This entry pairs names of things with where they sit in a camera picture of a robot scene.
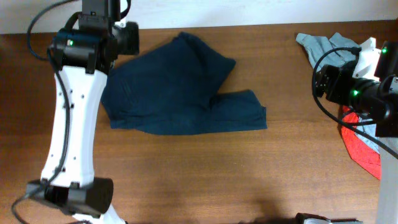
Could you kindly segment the navy blue shorts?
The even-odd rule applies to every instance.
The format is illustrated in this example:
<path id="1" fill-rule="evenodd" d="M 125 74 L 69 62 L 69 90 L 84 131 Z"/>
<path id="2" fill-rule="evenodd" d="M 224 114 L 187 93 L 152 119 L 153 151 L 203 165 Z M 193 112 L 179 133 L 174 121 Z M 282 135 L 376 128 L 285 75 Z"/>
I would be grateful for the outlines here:
<path id="1" fill-rule="evenodd" d="M 267 129 L 252 90 L 219 93 L 236 61 L 193 34 L 111 71 L 101 102 L 113 129 L 196 135 Z"/>

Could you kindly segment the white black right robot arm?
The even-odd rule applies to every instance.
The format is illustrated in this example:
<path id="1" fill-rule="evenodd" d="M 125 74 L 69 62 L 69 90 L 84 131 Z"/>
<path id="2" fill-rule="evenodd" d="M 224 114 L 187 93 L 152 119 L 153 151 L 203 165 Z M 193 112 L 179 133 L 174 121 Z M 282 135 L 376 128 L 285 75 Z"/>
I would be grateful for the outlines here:
<path id="1" fill-rule="evenodd" d="M 325 112 L 333 121 L 378 145 L 381 186 L 376 221 L 397 223 L 397 42 L 384 42 L 377 49 L 371 37 L 346 51 L 356 58 L 342 67 L 315 64 L 312 95 L 315 101 L 324 96 L 372 120 L 374 136 Z"/>

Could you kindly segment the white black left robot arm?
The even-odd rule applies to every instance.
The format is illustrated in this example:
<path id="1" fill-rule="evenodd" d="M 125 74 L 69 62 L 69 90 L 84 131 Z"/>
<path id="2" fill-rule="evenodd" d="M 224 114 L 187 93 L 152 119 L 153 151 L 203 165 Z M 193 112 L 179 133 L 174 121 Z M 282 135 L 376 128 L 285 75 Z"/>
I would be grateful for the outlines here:
<path id="1" fill-rule="evenodd" d="M 76 223 L 121 223 L 112 205 L 113 181 L 96 177 L 93 143 L 100 99 L 114 61 L 134 55 L 137 24 L 125 13 L 85 9 L 71 16 L 48 47 L 56 105 L 49 154 L 25 197 L 56 208 Z"/>

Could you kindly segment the grey t-shirt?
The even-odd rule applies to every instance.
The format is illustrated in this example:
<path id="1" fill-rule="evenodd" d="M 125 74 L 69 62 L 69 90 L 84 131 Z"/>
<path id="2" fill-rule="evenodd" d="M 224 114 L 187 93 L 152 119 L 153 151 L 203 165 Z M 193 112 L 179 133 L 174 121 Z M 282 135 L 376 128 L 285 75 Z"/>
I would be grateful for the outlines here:
<path id="1" fill-rule="evenodd" d="M 340 33 L 336 32 L 329 39 L 325 36 L 314 36 L 309 34 L 299 33 L 296 36 L 296 42 L 304 47 L 308 54 L 308 60 L 313 68 L 315 68 L 316 63 L 319 61 L 321 56 L 327 53 L 329 50 L 336 49 L 339 47 L 356 47 L 361 48 L 359 53 L 359 65 L 354 67 L 354 75 L 359 75 L 359 78 L 369 78 L 371 80 L 379 81 L 379 78 L 374 76 L 376 71 L 376 59 L 379 59 L 381 54 L 381 49 L 376 48 L 376 38 L 370 37 L 368 40 L 362 44 L 357 44 L 351 39 L 343 37 Z M 321 70 L 325 65 L 333 65 L 336 67 L 342 67 L 344 64 L 356 60 L 356 57 L 347 51 L 343 52 L 333 52 L 326 56 L 317 68 L 317 72 Z M 364 126 L 357 126 L 356 129 L 362 131 L 371 137 L 379 140 L 376 134 L 376 124 L 367 124 Z M 364 136 L 354 133 L 356 139 L 360 143 L 364 143 L 365 146 L 370 148 L 370 150 L 379 154 L 379 146 L 366 139 Z"/>

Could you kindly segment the red mesh garment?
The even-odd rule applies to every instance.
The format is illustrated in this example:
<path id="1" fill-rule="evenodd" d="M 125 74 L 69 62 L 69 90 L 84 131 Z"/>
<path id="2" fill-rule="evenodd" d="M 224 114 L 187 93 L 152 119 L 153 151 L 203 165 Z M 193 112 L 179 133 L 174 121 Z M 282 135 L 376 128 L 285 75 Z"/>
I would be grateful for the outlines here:
<path id="1" fill-rule="evenodd" d="M 347 123 L 370 121 L 370 119 L 362 119 L 354 112 L 346 115 L 344 118 L 342 118 L 342 120 Z M 358 126 L 355 128 L 379 140 L 379 138 L 375 137 L 375 124 Z M 369 172 L 372 176 L 380 180 L 381 160 L 379 155 L 379 146 L 365 137 L 358 135 L 352 130 L 347 129 L 346 127 L 342 126 L 340 128 L 340 132 L 350 158 L 364 170 Z"/>

